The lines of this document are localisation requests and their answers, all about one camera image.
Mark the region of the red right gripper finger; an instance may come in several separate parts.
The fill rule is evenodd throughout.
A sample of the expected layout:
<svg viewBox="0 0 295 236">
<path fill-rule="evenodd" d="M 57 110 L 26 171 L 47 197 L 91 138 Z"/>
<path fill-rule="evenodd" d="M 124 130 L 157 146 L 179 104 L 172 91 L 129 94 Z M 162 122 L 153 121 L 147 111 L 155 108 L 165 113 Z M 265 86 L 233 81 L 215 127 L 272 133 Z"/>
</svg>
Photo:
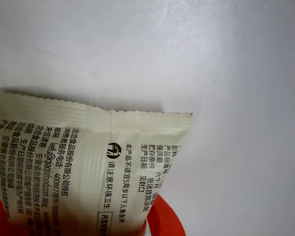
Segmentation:
<svg viewBox="0 0 295 236">
<path fill-rule="evenodd" d="M 186 236 L 178 216 L 160 195 L 157 195 L 147 216 L 145 235 Z"/>
</svg>

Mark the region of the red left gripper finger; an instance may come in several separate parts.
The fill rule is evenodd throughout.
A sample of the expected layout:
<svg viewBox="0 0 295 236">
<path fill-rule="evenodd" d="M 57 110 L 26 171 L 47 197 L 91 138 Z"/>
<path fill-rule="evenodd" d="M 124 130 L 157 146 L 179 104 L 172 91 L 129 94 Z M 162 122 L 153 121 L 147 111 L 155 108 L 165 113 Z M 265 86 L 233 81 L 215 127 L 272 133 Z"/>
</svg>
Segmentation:
<svg viewBox="0 0 295 236">
<path fill-rule="evenodd" d="M 3 208 L 3 204 L 0 201 L 0 236 L 29 236 L 27 228 L 12 225 L 8 222 L 6 214 Z"/>
</svg>

